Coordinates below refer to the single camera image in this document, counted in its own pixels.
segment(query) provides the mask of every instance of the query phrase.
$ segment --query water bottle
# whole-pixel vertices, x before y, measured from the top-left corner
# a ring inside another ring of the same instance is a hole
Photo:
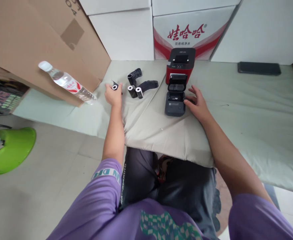
[[[57,85],[68,90],[87,104],[92,105],[97,100],[93,93],[79,84],[70,74],[54,68],[47,61],[40,62],[39,68],[47,72]]]

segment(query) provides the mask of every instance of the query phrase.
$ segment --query purple shirt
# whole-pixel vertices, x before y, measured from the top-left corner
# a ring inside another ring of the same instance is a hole
[[[103,160],[48,239],[207,239],[187,213],[152,199],[118,213],[121,172],[118,161]],[[235,197],[229,232],[232,240],[293,239],[281,212],[251,194]]]

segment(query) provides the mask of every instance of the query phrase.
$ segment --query printer display screen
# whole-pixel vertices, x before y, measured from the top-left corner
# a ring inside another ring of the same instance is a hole
[[[176,55],[175,59],[173,60],[174,64],[187,64],[189,55]]]

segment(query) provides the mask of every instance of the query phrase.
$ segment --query shirt sleeve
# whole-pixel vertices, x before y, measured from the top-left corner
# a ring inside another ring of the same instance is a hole
[[[230,239],[293,239],[293,228],[270,202],[239,194],[229,216]]]
[[[121,171],[115,159],[101,161],[48,239],[91,239],[106,226],[118,212]]]

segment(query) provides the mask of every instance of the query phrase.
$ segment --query red printer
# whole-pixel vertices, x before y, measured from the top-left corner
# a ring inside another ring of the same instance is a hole
[[[194,67],[194,61],[194,48],[173,48],[166,66],[166,84],[169,84],[170,76],[173,74],[187,75],[187,83]]]

